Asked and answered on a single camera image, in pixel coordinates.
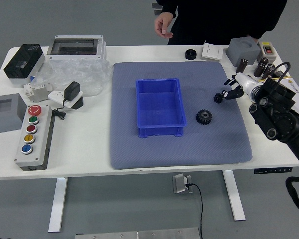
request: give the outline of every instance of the clear-lid electrical enclosure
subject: clear-lid electrical enclosure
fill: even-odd
[[[102,35],[58,35],[48,48],[50,60],[106,59]]]

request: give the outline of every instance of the blue button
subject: blue button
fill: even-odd
[[[21,152],[24,154],[30,154],[32,151],[33,147],[30,144],[25,144],[21,149]]]

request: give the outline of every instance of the gray square block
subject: gray square block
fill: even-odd
[[[26,108],[18,93],[0,96],[0,133],[21,129]]]
[[[260,52],[259,46],[251,36],[233,38],[229,43],[226,54],[234,67],[238,67],[241,59],[248,60],[252,65]]]

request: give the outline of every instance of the gray cushion pad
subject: gray cushion pad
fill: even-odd
[[[181,137],[138,137],[136,80],[178,78],[187,126]],[[114,65],[110,126],[111,165],[115,169],[231,164],[252,159],[246,128],[236,100],[213,101],[231,90],[218,62],[128,62]],[[213,114],[208,125],[198,111]]]

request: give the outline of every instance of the hand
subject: hand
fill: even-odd
[[[162,12],[154,21],[155,32],[162,38],[172,38],[173,33],[167,32],[167,28],[173,20],[173,14],[170,12]]]

